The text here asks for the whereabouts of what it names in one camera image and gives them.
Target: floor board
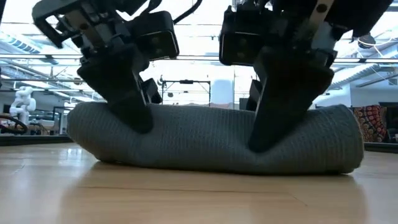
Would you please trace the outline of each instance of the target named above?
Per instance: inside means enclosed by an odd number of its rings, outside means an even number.
[[[75,144],[0,147],[0,223],[397,223],[398,154],[351,175],[258,177],[98,162]]]

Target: knit fabric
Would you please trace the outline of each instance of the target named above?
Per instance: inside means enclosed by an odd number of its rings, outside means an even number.
[[[359,167],[363,159],[358,123],[343,105],[308,111],[294,131],[260,154],[248,149],[254,122],[251,111],[169,105],[150,108],[154,128],[148,134],[138,134],[105,103],[80,103],[68,114],[68,133],[101,161],[158,169],[345,174]]]

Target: wall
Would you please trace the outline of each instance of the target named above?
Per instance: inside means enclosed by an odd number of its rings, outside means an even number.
[[[352,88],[351,102],[353,106],[378,105],[379,102],[398,102],[398,89]]]
[[[331,105],[346,105],[351,106],[351,93],[350,85],[342,86],[342,90],[330,90],[327,91],[329,95],[318,96],[314,101],[310,109],[315,109],[317,106],[331,106]]]
[[[36,100],[36,109],[52,111],[54,106],[63,106],[64,101],[53,95],[45,95],[41,92],[33,93]],[[4,105],[11,105],[15,100],[15,93],[0,93],[0,113],[3,111]]]

